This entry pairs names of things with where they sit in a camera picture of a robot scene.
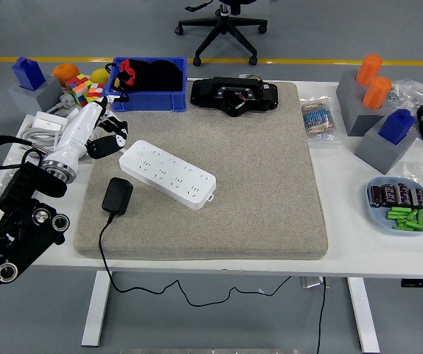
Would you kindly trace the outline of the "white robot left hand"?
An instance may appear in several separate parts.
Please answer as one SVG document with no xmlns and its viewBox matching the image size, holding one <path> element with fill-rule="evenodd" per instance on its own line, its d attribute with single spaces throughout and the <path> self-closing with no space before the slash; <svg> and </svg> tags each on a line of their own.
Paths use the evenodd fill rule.
<svg viewBox="0 0 423 354">
<path fill-rule="evenodd" d="M 123 99 L 109 95 L 84 106 L 68 124 L 56 149 L 46 160 L 73 167 L 84 155 L 101 159 L 121 150 L 127 139 L 127 123 L 118 120 L 107 105 Z"/>
</svg>

